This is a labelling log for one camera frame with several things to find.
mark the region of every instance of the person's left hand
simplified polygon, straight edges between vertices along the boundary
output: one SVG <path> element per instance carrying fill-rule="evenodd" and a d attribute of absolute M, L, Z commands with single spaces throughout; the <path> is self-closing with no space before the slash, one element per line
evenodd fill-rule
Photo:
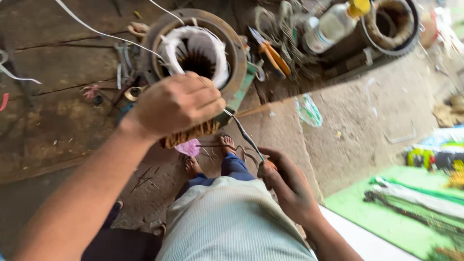
<path fill-rule="evenodd" d="M 144 91 L 120 128 L 154 143 L 213 118 L 225 107 L 225 100 L 210 79 L 194 72 L 176 74 Z"/>

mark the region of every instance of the plastic bag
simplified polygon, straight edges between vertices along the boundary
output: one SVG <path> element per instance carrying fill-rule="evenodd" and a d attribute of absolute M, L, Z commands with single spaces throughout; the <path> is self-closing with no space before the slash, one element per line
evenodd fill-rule
<path fill-rule="evenodd" d="M 300 119 L 313 127 L 322 126 L 322 116 L 309 93 L 295 97 L 295 101 Z"/>

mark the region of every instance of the foot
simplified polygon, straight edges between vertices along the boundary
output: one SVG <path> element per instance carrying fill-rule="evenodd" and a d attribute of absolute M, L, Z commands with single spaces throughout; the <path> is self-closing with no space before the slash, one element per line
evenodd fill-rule
<path fill-rule="evenodd" d="M 229 146 L 235 148 L 233 140 L 229 135 L 220 136 L 219 137 L 219 144 L 221 144 L 221 145 L 229 145 Z M 222 154 L 224 155 L 224 157 L 227 155 L 228 152 L 231 152 L 232 154 L 235 155 L 235 151 L 233 149 L 231 149 L 230 147 L 227 147 L 227 146 L 222 146 Z"/>
<path fill-rule="evenodd" d="M 195 157 L 188 157 L 188 159 L 185 160 L 185 171 L 190 176 L 195 176 L 197 173 L 203 172 Z"/>

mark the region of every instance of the plastic bottle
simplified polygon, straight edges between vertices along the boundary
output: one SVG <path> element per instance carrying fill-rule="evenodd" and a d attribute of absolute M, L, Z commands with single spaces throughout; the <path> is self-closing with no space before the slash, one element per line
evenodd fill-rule
<path fill-rule="evenodd" d="M 303 48 L 309 53 L 325 52 L 350 35 L 361 16 L 367 14 L 370 9 L 369 0 L 350 0 L 332 6 L 319 19 L 316 28 L 308 28 L 304 34 Z"/>

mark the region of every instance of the green cloth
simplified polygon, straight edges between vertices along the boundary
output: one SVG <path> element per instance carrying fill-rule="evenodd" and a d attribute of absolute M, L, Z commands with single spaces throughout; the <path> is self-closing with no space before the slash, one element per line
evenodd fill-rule
<path fill-rule="evenodd" d="M 441 172 L 429 173 L 423 168 L 393 166 L 375 176 L 381 176 L 385 179 L 394 178 L 408 186 L 433 190 L 460 198 L 464 197 L 463 191 L 445 188 L 448 177 Z M 397 214 L 377 203 L 363 202 L 364 192 L 372 190 L 369 181 L 370 179 L 363 180 L 327 197 L 325 199 L 326 207 L 423 260 L 427 259 L 434 247 L 454 247 L 449 237 L 440 235 L 434 229 L 414 219 Z M 426 211 L 430 213 L 423 207 L 392 200 L 390 197 L 389 201 L 395 206 L 418 214 L 424 214 Z M 439 218 L 464 228 L 464 224 L 459 221 L 443 216 Z"/>

